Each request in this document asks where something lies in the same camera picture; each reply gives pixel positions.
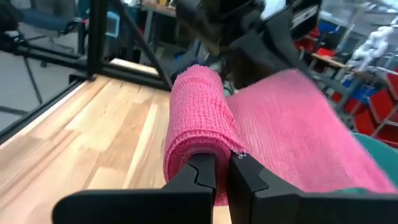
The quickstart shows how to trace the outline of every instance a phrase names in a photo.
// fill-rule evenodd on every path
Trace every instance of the pink mesh fabric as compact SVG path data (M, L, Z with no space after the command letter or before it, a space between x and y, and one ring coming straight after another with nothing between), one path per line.
M196 152L216 155L218 195L225 205L231 151L247 152L307 192L363 187L395 192L386 175L352 137L322 93L286 70L225 98L218 75L194 66L172 90L164 173L170 180Z

